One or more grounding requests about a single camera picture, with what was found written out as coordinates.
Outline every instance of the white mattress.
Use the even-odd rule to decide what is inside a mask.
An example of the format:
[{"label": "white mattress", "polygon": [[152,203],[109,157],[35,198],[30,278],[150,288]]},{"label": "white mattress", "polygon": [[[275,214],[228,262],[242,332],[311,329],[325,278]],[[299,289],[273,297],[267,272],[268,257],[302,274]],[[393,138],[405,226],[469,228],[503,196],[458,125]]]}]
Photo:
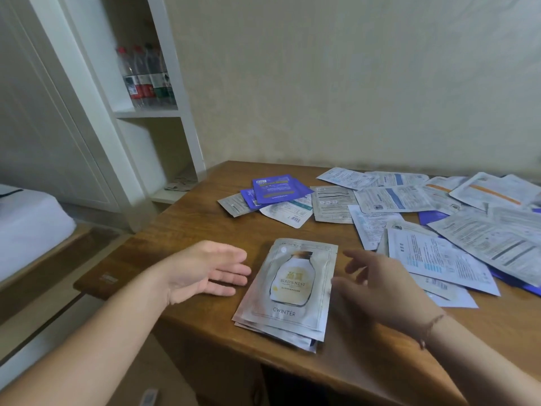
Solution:
[{"label": "white mattress", "polygon": [[[0,184],[0,195],[18,188]],[[55,197],[27,189],[0,197],[0,281],[9,278],[75,230]]]}]

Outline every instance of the textured wall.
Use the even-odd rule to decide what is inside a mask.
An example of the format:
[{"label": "textured wall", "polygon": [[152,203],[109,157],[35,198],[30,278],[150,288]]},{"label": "textured wall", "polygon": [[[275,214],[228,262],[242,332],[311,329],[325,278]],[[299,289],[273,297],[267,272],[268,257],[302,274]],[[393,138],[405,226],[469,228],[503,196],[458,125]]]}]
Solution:
[{"label": "textured wall", "polygon": [[541,0],[166,0],[207,167],[541,177]]}]

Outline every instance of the plastic water bottle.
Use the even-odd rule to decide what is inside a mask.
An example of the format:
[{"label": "plastic water bottle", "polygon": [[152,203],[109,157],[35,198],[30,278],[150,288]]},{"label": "plastic water bottle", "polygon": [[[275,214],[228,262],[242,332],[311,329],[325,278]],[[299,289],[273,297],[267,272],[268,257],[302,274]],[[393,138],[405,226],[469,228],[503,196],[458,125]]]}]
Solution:
[{"label": "plastic water bottle", "polygon": [[118,69],[124,79],[132,104],[135,108],[141,108],[143,106],[143,89],[139,83],[139,77],[135,73],[133,60],[124,47],[118,47],[116,52]]},{"label": "plastic water bottle", "polygon": [[143,105],[145,107],[156,106],[158,101],[156,100],[154,88],[152,88],[152,82],[145,63],[145,53],[138,45],[134,46],[134,69],[135,74],[139,77],[139,82],[141,83],[141,88],[143,90]]},{"label": "plastic water bottle", "polygon": [[169,103],[171,105],[176,105],[175,94],[172,92],[171,81],[169,80],[169,73],[167,72],[166,61],[163,59],[162,51],[158,51],[159,54],[159,67],[162,71],[163,78],[167,86],[167,93],[169,94]]},{"label": "plastic water bottle", "polygon": [[158,104],[167,106],[170,103],[169,92],[167,90],[165,77],[160,70],[159,55],[156,50],[152,48],[151,43],[145,44],[145,63]]}]

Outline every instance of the wooden desk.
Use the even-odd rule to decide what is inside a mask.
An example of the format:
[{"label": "wooden desk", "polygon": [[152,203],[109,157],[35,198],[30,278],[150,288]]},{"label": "wooden desk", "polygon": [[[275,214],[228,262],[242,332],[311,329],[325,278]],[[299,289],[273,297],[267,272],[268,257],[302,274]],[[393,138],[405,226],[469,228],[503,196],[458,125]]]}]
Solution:
[{"label": "wooden desk", "polygon": [[[326,168],[226,162],[146,230],[130,238],[75,284],[107,299],[139,272],[203,239],[226,242],[248,252],[255,273],[277,238],[328,242],[339,246],[335,271],[343,271],[345,248],[360,248],[354,225],[326,224],[310,218],[296,230],[255,212],[232,218],[216,202],[251,185],[251,179],[289,173],[306,185],[325,185],[315,177]],[[418,222],[416,214],[405,214]],[[114,284],[102,278],[107,273]],[[541,378],[541,299],[497,281],[502,297],[475,293],[480,309],[449,313],[491,347],[537,379]],[[456,387],[427,351],[405,336],[367,319],[353,319],[332,297],[326,339],[316,355],[235,327],[231,317],[248,287],[231,298],[197,295],[163,314],[173,329],[189,331],[259,362],[377,403],[463,404]]]}]

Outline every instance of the bracelet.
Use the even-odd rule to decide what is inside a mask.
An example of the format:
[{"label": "bracelet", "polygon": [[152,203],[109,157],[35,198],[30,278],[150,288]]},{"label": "bracelet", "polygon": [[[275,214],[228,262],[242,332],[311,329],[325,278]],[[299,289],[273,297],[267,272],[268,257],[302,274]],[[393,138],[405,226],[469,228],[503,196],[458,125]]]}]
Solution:
[{"label": "bracelet", "polygon": [[426,349],[426,341],[428,340],[430,332],[432,332],[432,328],[434,327],[434,325],[436,325],[436,323],[438,323],[443,318],[445,318],[446,315],[447,314],[441,314],[441,315],[436,316],[436,318],[432,319],[427,324],[427,326],[425,326],[423,330],[423,334],[421,335],[421,339],[419,339],[419,346],[421,347],[421,350]]}]

